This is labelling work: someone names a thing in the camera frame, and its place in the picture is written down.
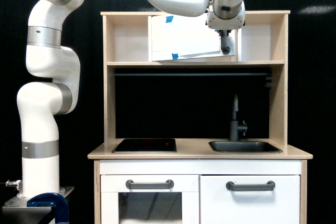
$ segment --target countertop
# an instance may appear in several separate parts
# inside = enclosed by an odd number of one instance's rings
[[[282,150],[281,153],[222,153],[212,150],[211,141],[227,141],[211,138],[176,138],[176,153],[112,153],[123,140],[117,138],[112,144],[101,144],[88,155],[89,159],[312,159],[313,156],[291,145],[279,145],[269,139],[244,141],[268,142]]]

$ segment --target faucet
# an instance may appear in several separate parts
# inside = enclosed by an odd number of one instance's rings
[[[238,111],[238,95],[235,94],[232,106],[232,120],[230,124],[229,141],[240,141],[238,133],[243,132],[245,136],[245,132],[247,131],[247,125],[245,121],[243,121],[242,125],[239,125],[239,122],[237,120],[237,111]]]

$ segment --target stovetop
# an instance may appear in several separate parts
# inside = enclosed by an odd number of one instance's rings
[[[128,138],[112,151],[113,153],[175,153],[173,138]]]

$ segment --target gray sink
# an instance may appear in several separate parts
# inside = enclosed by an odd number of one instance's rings
[[[281,149],[266,142],[209,142],[211,148],[216,152],[237,152],[237,153],[280,153]]]

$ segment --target cabinet handle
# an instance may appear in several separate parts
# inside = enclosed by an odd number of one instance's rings
[[[127,189],[151,189],[162,190],[171,189],[174,187],[174,181],[168,179],[165,183],[134,183],[132,180],[126,181]]]
[[[255,184],[255,185],[235,185],[232,181],[226,183],[226,188],[231,191],[273,191],[275,183],[273,181],[267,182],[267,184]]]

